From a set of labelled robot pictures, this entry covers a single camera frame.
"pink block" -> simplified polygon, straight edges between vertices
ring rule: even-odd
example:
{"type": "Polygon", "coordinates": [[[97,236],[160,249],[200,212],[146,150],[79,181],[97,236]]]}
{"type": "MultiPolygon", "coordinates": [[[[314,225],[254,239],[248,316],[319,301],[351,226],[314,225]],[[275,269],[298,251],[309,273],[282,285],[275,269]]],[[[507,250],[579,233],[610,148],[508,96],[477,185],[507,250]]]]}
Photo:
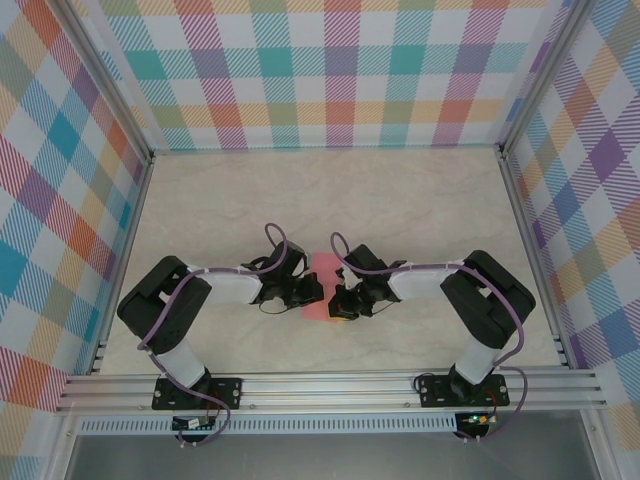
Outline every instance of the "pink block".
{"type": "Polygon", "coordinates": [[[322,320],[325,322],[339,322],[339,319],[329,317],[329,300],[336,293],[336,285],[340,279],[336,270],[341,267],[340,260],[333,253],[314,253],[311,271],[318,274],[318,281],[324,289],[324,300],[312,303],[302,308],[302,318],[322,320]]]}

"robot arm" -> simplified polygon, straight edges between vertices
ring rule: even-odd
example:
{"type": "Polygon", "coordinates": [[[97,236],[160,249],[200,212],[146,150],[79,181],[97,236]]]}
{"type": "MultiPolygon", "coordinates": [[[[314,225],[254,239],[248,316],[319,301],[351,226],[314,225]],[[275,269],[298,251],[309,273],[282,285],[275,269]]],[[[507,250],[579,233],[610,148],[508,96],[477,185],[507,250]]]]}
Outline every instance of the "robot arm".
{"type": "MultiPolygon", "coordinates": [[[[388,270],[410,266],[403,261],[390,267],[365,245],[349,253],[345,260],[363,270],[388,270]]],[[[488,253],[476,250],[462,263],[481,274],[502,293],[524,322],[536,303],[533,295],[488,253]]],[[[450,388],[460,399],[472,398],[493,371],[494,363],[516,330],[513,319],[493,294],[485,295],[484,285],[471,275],[452,270],[404,270],[380,275],[361,275],[341,269],[344,280],[329,302],[332,317],[355,320],[372,316],[378,301],[400,302],[444,295],[471,333],[460,359],[449,372],[450,388]]]]}
{"type": "MultiPolygon", "coordinates": [[[[282,263],[268,273],[260,273],[278,261],[283,248],[281,242],[269,257],[260,257],[237,267],[237,270],[255,271],[255,275],[208,272],[189,280],[175,297],[165,321],[148,342],[148,347],[180,384],[207,391],[204,384],[209,378],[208,371],[186,339],[187,331],[205,301],[261,304],[280,298],[285,307],[291,309],[324,298],[316,274],[305,273],[307,255],[291,242],[287,243],[282,263]]],[[[118,317],[137,337],[144,339],[180,281],[196,270],[197,267],[190,267],[177,257],[163,258],[120,302],[118,317]]]]}

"purple cable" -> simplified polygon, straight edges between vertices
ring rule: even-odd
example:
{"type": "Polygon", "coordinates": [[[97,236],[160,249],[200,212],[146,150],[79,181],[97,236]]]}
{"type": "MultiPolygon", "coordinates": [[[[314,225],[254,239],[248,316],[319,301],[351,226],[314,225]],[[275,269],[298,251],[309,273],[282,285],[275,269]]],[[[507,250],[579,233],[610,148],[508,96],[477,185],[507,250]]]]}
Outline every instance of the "purple cable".
{"type": "MultiPolygon", "coordinates": [[[[276,243],[273,240],[273,237],[271,236],[271,234],[269,233],[269,227],[273,227],[278,231],[278,233],[282,237],[282,242],[284,243],[284,246],[282,248],[282,253],[280,254],[280,257],[278,257],[278,260],[276,261],[276,263],[274,263],[270,267],[263,268],[261,270],[238,270],[236,268],[214,267],[214,268],[203,268],[203,269],[196,270],[196,271],[193,271],[193,272],[189,273],[186,277],[184,277],[180,281],[180,283],[178,283],[178,285],[176,286],[175,290],[171,294],[171,297],[169,297],[169,300],[167,300],[166,305],[162,309],[162,312],[158,316],[158,319],[156,320],[156,323],[153,324],[153,327],[151,327],[151,329],[149,330],[147,335],[145,335],[145,337],[142,339],[142,341],[138,345],[138,350],[146,350],[149,353],[149,357],[151,358],[151,361],[154,363],[154,365],[156,367],[158,367],[158,369],[167,377],[167,379],[176,388],[178,388],[179,390],[182,390],[185,393],[193,395],[194,397],[202,398],[202,399],[207,400],[207,401],[209,401],[209,402],[211,402],[211,403],[213,403],[215,405],[219,405],[221,408],[224,408],[227,416],[226,416],[225,421],[222,424],[222,426],[220,428],[218,428],[218,430],[216,430],[212,434],[208,435],[204,440],[201,440],[198,443],[189,443],[188,445],[191,445],[192,447],[196,447],[198,445],[205,445],[205,444],[211,442],[212,440],[216,439],[223,432],[223,430],[229,426],[229,422],[231,421],[231,409],[223,401],[218,400],[217,398],[212,397],[210,395],[206,395],[204,393],[200,393],[200,392],[196,392],[195,390],[191,390],[189,387],[186,387],[185,385],[182,385],[180,382],[178,382],[178,380],[176,380],[173,376],[171,376],[171,374],[169,374],[169,372],[167,372],[167,370],[162,366],[162,364],[158,361],[158,359],[155,357],[155,355],[153,355],[151,350],[148,348],[148,343],[155,336],[155,334],[158,332],[158,330],[162,326],[162,323],[167,318],[169,310],[171,310],[171,306],[173,305],[173,302],[175,301],[175,299],[178,296],[178,294],[180,293],[180,291],[184,288],[184,286],[187,284],[187,282],[189,280],[191,280],[192,278],[197,277],[198,275],[205,274],[205,273],[234,273],[234,274],[237,274],[237,275],[262,275],[264,273],[271,272],[271,271],[275,270],[276,268],[278,268],[280,266],[280,264],[284,261],[284,257],[287,254],[287,248],[288,248],[287,236],[285,235],[284,230],[282,230],[282,228],[280,228],[275,223],[267,223],[264,226],[264,231],[265,231],[265,233],[267,235],[267,238],[269,239],[269,243],[271,243],[271,245],[273,245],[274,248],[276,247],[276,243]]],[[[185,440],[182,438],[182,431],[178,432],[178,439],[182,442],[182,445],[187,444],[185,442],[185,440]]]]}
{"type": "MultiPolygon", "coordinates": [[[[340,253],[338,252],[338,248],[336,247],[336,237],[338,237],[341,241],[342,244],[344,245],[345,250],[347,251],[347,253],[350,251],[349,250],[349,244],[347,243],[347,240],[344,238],[344,236],[340,233],[340,232],[333,232],[331,234],[331,249],[333,250],[333,253],[335,254],[336,257],[338,257],[338,259],[340,260],[340,262],[345,265],[347,268],[349,268],[349,270],[359,273],[361,275],[384,275],[384,274],[388,274],[388,273],[397,273],[397,272],[409,272],[411,270],[445,270],[447,268],[451,268],[454,270],[460,270],[462,272],[468,273],[469,275],[471,275],[472,277],[480,280],[480,282],[487,287],[491,293],[493,293],[498,300],[500,300],[500,303],[502,303],[502,305],[504,305],[504,307],[507,309],[507,312],[509,312],[509,315],[511,315],[511,318],[513,319],[513,323],[515,323],[516,325],[516,329],[518,330],[518,344],[515,346],[515,348],[507,353],[505,353],[502,357],[500,357],[499,359],[497,359],[495,362],[493,362],[493,365],[495,367],[499,367],[499,365],[501,365],[502,363],[504,363],[505,360],[513,357],[514,355],[516,355],[520,350],[522,350],[522,347],[524,346],[524,329],[522,328],[522,322],[520,321],[520,318],[518,318],[518,314],[516,313],[516,311],[513,309],[513,307],[511,306],[511,304],[509,303],[509,300],[506,299],[506,297],[502,294],[502,292],[500,292],[500,290],[498,290],[498,288],[493,285],[489,280],[487,280],[486,278],[484,278],[480,273],[476,272],[475,270],[465,266],[465,265],[460,265],[457,263],[434,263],[434,264],[423,264],[423,265],[411,265],[411,266],[407,266],[407,267],[396,267],[396,268],[386,268],[384,270],[363,270],[361,268],[357,268],[354,267],[353,265],[349,264],[349,262],[347,262],[344,257],[342,257],[342,255],[340,255],[340,253]]],[[[513,370],[513,371],[517,371],[518,373],[520,373],[520,375],[522,375],[522,380],[524,382],[524,387],[522,390],[522,398],[520,399],[520,402],[518,402],[518,405],[516,406],[515,410],[513,411],[513,415],[511,416],[511,418],[509,418],[509,421],[507,421],[507,423],[505,423],[501,428],[499,428],[498,430],[488,433],[487,435],[484,436],[484,438],[488,438],[488,437],[492,437],[497,435],[499,432],[501,432],[502,430],[504,430],[504,428],[513,421],[513,419],[518,415],[518,413],[520,413],[520,410],[522,410],[522,407],[524,405],[524,402],[527,398],[527,392],[529,390],[529,382],[527,380],[527,376],[524,373],[524,371],[518,367],[499,367],[502,370],[513,370]]]]}

